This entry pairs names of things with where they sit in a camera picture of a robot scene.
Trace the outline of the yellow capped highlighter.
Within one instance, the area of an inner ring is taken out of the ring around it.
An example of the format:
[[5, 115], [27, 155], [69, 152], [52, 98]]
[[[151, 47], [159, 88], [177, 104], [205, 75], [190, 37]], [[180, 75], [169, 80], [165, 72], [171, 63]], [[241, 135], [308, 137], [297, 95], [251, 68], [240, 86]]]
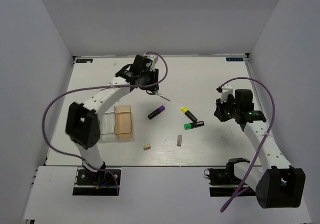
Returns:
[[181, 111], [192, 121], [197, 122], [198, 119], [193, 115], [192, 112], [190, 112], [186, 107], [182, 107]]

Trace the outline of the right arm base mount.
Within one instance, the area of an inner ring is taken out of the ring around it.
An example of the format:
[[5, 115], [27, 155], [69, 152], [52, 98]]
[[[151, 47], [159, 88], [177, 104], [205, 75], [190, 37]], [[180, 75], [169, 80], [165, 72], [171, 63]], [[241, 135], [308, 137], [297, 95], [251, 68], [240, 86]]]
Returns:
[[229, 175], [226, 169], [207, 168], [203, 174], [209, 180], [210, 197], [231, 197], [241, 182], [241, 179]]

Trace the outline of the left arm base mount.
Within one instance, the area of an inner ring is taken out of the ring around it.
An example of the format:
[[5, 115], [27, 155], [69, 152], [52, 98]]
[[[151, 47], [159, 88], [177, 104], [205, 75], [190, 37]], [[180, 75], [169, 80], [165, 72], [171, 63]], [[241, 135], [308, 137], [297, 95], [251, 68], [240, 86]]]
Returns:
[[121, 182], [121, 169], [108, 169], [110, 174], [97, 174], [91, 176], [85, 169], [78, 169], [75, 176], [72, 195], [73, 196], [118, 196]]

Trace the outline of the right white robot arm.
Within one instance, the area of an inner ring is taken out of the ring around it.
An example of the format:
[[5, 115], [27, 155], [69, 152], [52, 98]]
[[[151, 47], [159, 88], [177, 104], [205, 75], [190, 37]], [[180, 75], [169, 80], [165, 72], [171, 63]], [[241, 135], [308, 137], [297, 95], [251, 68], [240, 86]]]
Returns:
[[212, 184], [240, 184], [244, 180], [264, 209], [298, 208], [302, 201], [306, 175], [294, 168], [278, 148], [274, 138], [267, 133], [268, 124], [263, 112], [254, 109], [253, 93], [249, 89], [223, 86], [218, 89], [214, 115], [226, 122], [234, 119], [259, 152], [260, 167], [245, 174], [251, 164], [246, 158], [230, 159], [225, 169], [212, 171]]

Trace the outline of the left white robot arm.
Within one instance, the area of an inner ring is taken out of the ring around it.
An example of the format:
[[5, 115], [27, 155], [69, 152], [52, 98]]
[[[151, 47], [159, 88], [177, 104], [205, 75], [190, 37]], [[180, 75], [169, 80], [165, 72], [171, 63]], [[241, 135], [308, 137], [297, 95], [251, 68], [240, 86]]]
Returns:
[[108, 84], [110, 89], [100, 91], [82, 103], [73, 102], [68, 109], [65, 133], [75, 142], [83, 166], [89, 171], [88, 177], [99, 184], [105, 180], [105, 163], [100, 156], [97, 142], [101, 137], [100, 121], [105, 112], [122, 97], [128, 95], [136, 86], [152, 89], [158, 82], [159, 70], [136, 74], [121, 69]]

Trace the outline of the purple capped highlighter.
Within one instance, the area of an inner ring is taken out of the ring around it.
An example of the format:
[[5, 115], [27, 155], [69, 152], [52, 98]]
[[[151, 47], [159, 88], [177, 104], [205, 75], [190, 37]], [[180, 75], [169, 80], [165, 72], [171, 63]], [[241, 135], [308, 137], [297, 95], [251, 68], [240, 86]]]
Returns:
[[163, 111], [165, 111], [165, 107], [162, 105], [159, 108], [157, 108], [156, 110], [154, 110], [153, 112], [151, 112], [147, 117], [148, 117], [148, 119], [151, 120]]

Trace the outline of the black handled scissors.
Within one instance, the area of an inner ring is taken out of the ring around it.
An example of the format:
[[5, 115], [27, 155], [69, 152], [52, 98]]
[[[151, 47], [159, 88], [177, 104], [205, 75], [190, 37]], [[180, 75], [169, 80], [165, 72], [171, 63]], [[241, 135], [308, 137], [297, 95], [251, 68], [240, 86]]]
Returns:
[[156, 96], [158, 96], [158, 97], [160, 97], [160, 98], [162, 98], [162, 99], [164, 99], [164, 100], [166, 100], [166, 101], [168, 101], [168, 102], [171, 102], [170, 99], [164, 97], [164, 96], [161, 95], [158, 91], [146, 90], [146, 93], [147, 93], [148, 95], [156, 95]]

